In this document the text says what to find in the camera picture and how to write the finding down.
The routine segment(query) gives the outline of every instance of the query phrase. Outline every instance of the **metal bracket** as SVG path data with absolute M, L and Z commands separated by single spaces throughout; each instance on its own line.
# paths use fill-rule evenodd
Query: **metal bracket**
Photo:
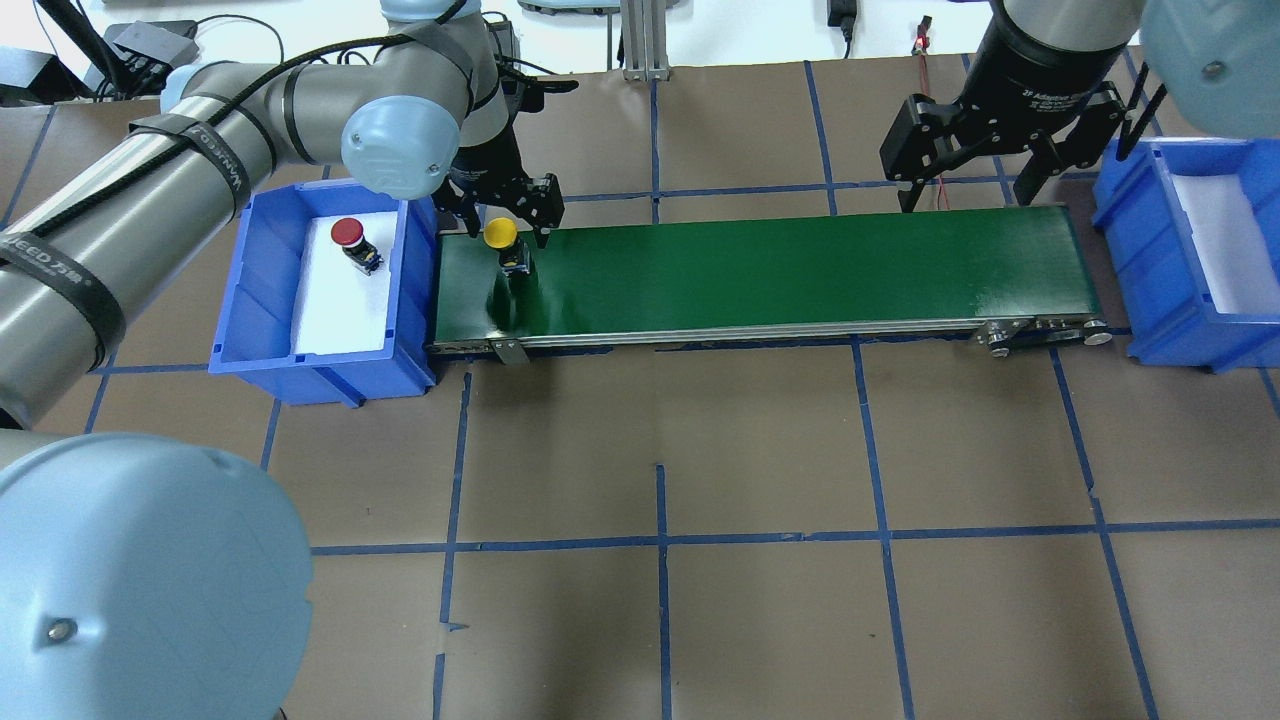
M 503 365 L 527 365 L 529 355 L 525 352 L 525 346 L 520 343 L 518 340 L 492 340 L 489 341 L 489 347 L 498 354 L 498 360 Z
M 1014 337 L 1021 331 L 1027 331 Z M 992 357 L 1007 357 L 1014 350 L 1051 347 L 1055 345 L 1106 345 L 1111 328 L 1100 318 L 1052 318 L 1027 320 L 991 320 L 974 333 L 974 341 L 986 346 Z
M 1012 318 L 1007 320 L 987 320 L 974 333 L 973 341 L 991 347 L 992 357 L 1009 357 L 1009 348 L 1001 345 L 1018 334 L 1034 318 Z
M 666 0 L 622 0 L 622 38 L 628 81 L 671 78 Z

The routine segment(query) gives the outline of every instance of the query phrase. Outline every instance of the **light blue joint cover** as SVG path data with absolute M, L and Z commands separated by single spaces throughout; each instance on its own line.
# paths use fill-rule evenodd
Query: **light blue joint cover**
M 187 91 L 187 83 L 191 82 L 191 78 L 209 65 L 210 63 L 182 65 L 169 73 L 169 78 L 164 81 L 164 90 L 160 91 L 160 111 L 173 110 L 174 105 L 182 101 L 182 94 Z
M 1280 133 L 1276 0 L 1151 0 L 1142 44 L 1190 123 L 1212 135 Z
M 379 97 L 342 129 L 342 163 L 351 177 L 396 200 L 436 191 L 458 154 L 457 120 L 438 102 L 413 95 Z
M 65 438 L 0 469 L 0 716 L 270 717 L 302 664 L 311 551 L 256 464 Z
M 420 23 L 434 20 L 444 14 L 453 0 L 383 0 L 383 17 L 393 23 Z M 454 17 L 465 17 L 480 12 L 480 0 L 467 0 L 467 4 Z

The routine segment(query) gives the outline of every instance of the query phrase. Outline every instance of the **screw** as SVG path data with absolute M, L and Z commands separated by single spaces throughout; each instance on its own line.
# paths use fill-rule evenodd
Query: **screw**
M 76 620 L 59 618 L 49 624 L 49 630 L 45 632 L 45 635 L 49 637 L 50 642 L 61 643 L 72 639 L 78 629 Z

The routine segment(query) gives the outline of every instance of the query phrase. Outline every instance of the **velcro strap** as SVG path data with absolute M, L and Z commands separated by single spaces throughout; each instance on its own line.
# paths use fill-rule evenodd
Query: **velcro strap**
M 214 126 L 186 115 L 165 113 L 133 120 L 129 123 L 129 129 L 131 135 L 155 132 L 186 141 L 223 174 L 227 187 L 232 191 L 237 210 L 248 202 L 250 195 L 253 192 L 248 170 L 244 169 L 239 155 L 223 140 L 223 136 L 218 135 Z
M 124 310 L 88 268 L 29 232 L 0 234 L 0 266 L 6 264 L 61 295 L 88 320 L 97 337 L 93 366 L 90 370 L 101 365 L 119 347 L 124 340 Z

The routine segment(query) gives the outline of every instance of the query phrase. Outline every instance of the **red wire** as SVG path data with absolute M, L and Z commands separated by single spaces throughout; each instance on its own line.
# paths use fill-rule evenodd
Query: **red wire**
M 925 53 L 916 55 L 920 59 L 920 92 L 933 96 L 929 90 L 929 64 L 925 60 Z M 938 176 L 938 193 L 933 199 L 933 206 L 938 209 L 951 209 L 951 197 L 947 195 L 947 181 L 940 174 Z

